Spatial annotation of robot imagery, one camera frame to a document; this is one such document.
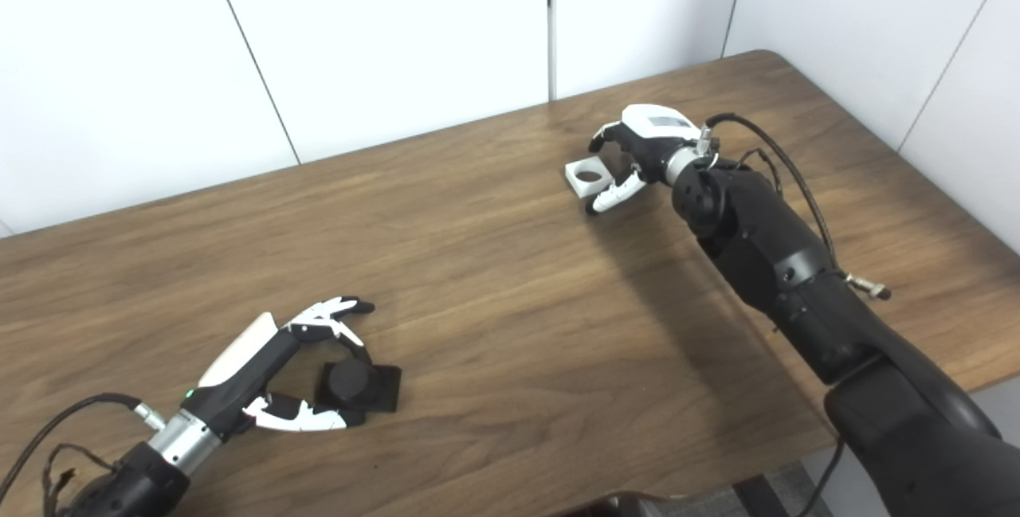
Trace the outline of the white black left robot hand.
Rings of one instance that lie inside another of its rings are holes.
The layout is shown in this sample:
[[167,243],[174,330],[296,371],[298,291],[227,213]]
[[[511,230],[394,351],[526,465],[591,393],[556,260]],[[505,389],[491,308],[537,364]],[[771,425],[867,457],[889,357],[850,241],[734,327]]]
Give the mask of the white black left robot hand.
[[252,426],[313,433],[363,424],[361,414],[274,394],[269,383],[298,350],[309,344],[335,340],[354,358],[369,362],[371,354],[364,342],[343,323],[343,317],[374,310],[375,304],[367,300],[338,296],[306,307],[283,325],[265,311],[218,355],[197,387],[186,396],[182,408],[222,441]]

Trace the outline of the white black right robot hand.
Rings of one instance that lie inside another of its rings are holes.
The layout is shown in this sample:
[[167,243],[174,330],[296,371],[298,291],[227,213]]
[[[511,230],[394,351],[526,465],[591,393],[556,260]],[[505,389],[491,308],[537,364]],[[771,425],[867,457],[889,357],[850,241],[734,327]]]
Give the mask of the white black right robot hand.
[[688,163],[707,157],[709,140],[681,112],[660,104],[628,104],[619,121],[602,125],[589,142],[597,154],[605,143],[616,143],[631,158],[630,167],[616,174],[604,190],[586,200],[586,215],[605,213],[630,200],[646,186],[672,186]]

